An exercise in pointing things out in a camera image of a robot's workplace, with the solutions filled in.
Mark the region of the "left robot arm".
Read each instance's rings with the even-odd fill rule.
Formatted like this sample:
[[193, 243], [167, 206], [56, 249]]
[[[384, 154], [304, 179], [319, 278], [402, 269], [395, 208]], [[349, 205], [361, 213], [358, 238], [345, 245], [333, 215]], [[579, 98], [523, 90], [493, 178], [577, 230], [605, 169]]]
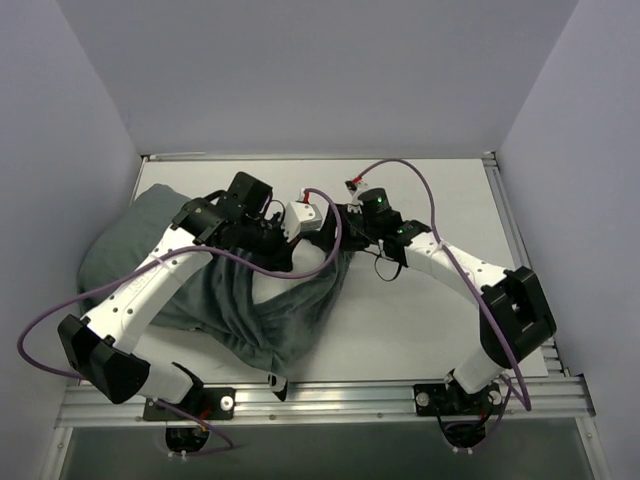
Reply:
[[70, 365], [112, 403], [135, 395], [159, 398], [179, 419], [202, 405], [201, 380], [176, 362], [137, 355], [147, 327], [158, 319], [190, 280], [210, 273], [214, 261], [244, 258], [267, 272], [290, 272], [295, 241], [306, 220], [315, 221], [304, 201], [266, 216], [272, 189], [239, 172], [230, 187], [189, 198], [155, 184], [140, 194], [127, 214], [95, 244], [80, 272], [90, 288], [108, 274], [136, 269], [124, 281], [96, 291], [99, 303], [67, 316], [58, 335]]

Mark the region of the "right aluminium rail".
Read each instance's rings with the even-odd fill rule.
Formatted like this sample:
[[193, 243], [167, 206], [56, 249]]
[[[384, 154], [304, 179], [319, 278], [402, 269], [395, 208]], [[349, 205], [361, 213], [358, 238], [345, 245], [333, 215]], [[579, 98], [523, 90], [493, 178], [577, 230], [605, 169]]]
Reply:
[[534, 175], [527, 186], [511, 171], [502, 173], [498, 161], [483, 161], [498, 210], [506, 215], [507, 238], [515, 241], [516, 259], [539, 276], [550, 309], [557, 322], [555, 348], [564, 372], [591, 374], [599, 357], [591, 351], [599, 338], [590, 310], [599, 290], [586, 278], [587, 268], [572, 265], [572, 258], [584, 251], [579, 233], [571, 230], [570, 211], [561, 206], [562, 196], [555, 180], [546, 186]]

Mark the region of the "front aluminium rail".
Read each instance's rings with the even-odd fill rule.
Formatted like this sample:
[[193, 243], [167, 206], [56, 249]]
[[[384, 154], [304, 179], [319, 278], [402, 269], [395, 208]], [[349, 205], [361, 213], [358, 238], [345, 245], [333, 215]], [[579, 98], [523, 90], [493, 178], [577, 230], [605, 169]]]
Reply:
[[[305, 425], [340, 423], [416, 422], [412, 381], [298, 383], [290, 386], [285, 402], [264, 384], [235, 384], [233, 418], [215, 420], [220, 427], [249, 425]], [[532, 408], [511, 398], [506, 420], [564, 419], [595, 414], [586, 381], [552, 376], [527, 380]], [[58, 428], [151, 426], [143, 419], [149, 402], [135, 397], [111, 404], [88, 385], [69, 387], [55, 420]]]

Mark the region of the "aluminium rail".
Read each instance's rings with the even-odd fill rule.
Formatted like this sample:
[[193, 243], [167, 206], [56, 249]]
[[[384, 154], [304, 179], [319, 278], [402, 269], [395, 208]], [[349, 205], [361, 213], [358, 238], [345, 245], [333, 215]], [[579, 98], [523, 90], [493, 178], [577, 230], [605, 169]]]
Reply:
[[[412, 381], [298, 383], [290, 386], [285, 402], [264, 384], [235, 384], [233, 418], [215, 420], [220, 427], [249, 425], [305, 425], [340, 423], [416, 422]], [[595, 414], [586, 381], [552, 376], [527, 380], [532, 408], [511, 398], [506, 420], [564, 419]], [[58, 428], [151, 426], [143, 419], [149, 402], [135, 397], [111, 404], [88, 385], [69, 387], [55, 420]]]
[[587, 268], [572, 265], [572, 258], [584, 251], [579, 233], [571, 230], [570, 211], [561, 206], [562, 196], [555, 180], [546, 186], [534, 175], [527, 186], [511, 171], [502, 173], [498, 161], [483, 161], [498, 210], [506, 215], [507, 238], [515, 241], [516, 259], [539, 276], [550, 309], [557, 322], [555, 348], [564, 372], [591, 374], [599, 357], [591, 351], [599, 338], [590, 310], [599, 290], [586, 278]]

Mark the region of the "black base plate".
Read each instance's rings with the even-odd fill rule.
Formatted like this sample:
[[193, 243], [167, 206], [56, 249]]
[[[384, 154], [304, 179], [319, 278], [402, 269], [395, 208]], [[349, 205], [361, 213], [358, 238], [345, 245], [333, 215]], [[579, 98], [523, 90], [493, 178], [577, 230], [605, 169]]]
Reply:
[[503, 396], [496, 383], [468, 394], [456, 381], [413, 385], [415, 411], [421, 417], [485, 416], [496, 413]]
[[[176, 408], [204, 421], [228, 421], [234, 417], [235, 396], [236, 390], [231, 387], [203, 387], [198, 395], [186, 398]], [[155, 422], [185, 420], [183, 415], [150, 399], [145, 402], [142, 418]]]

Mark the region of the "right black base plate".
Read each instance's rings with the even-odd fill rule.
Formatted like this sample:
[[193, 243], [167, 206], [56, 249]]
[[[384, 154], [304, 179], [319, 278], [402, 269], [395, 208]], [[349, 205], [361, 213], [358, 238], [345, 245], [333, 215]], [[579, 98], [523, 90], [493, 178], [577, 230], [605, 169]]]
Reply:
[[415, 411], [421, 417], [485, 416], [496, 413], [503, 396], [496, 383], [468, 394], [456, 381], [413, 385]]

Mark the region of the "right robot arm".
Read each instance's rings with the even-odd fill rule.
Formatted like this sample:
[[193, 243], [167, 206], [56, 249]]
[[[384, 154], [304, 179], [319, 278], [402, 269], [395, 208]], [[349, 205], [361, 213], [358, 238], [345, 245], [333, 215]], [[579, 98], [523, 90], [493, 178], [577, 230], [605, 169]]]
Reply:
[[554, 336], [557, 325], [533, 270], [509, 270], [445, 242], [433, 225], [405, 220], [383, 188], [358, 179], [346, 189], [351, 200], [337, 206], [343, 251], [377, 246], [399, 267], [430, 276], [478, 307], [480, 346], [449, 373], [443, 391], [450, 409], [469, 411], [481, 390]]

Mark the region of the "zebra pillowcase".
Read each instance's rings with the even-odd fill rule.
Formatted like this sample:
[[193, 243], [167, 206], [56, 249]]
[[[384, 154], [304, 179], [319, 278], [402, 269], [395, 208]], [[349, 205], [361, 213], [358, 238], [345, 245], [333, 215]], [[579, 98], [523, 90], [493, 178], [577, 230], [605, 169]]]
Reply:
[[[157, 245], [187, 197], [155, 184], [89, 248], [77, 274], [85, 293], [133, 271]], [[354, 255], [341, 251], [311, 280], [256, 305], [254, 271], [215, 257], [165, 304], [154, 325], [212, 336], [245, 364], [287, 375], [312, 350], [342, 291]]]

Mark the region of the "white pillow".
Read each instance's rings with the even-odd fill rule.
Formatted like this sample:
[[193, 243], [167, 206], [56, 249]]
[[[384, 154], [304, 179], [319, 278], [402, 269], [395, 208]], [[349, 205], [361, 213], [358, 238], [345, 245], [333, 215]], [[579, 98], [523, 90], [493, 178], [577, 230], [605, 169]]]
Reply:
[[[301, 240], [295, 247], [292, 255], [292, 273], [305, 273], [320, 266], [325, 261], [325, 253], [307, 240]], [[258, 305], [267, 302], [294, 287], [311, 280], [304, 279], [278, 279], [253, 273], [252, 299]]]

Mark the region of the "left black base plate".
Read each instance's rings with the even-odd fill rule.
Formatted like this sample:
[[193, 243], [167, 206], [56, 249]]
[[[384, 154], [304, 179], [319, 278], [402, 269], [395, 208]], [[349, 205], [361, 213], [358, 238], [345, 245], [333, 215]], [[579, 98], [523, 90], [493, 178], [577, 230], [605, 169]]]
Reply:
[[[204, 421], [228, 421], [234, 417], [235, 396], [236, 390], [231, 387], [203, 387], [198, 395], [186, 398], [176, 408]], [[155, 422], [185, 420], [183, 415], [150, 399], [145, 402], [142, 418]]]

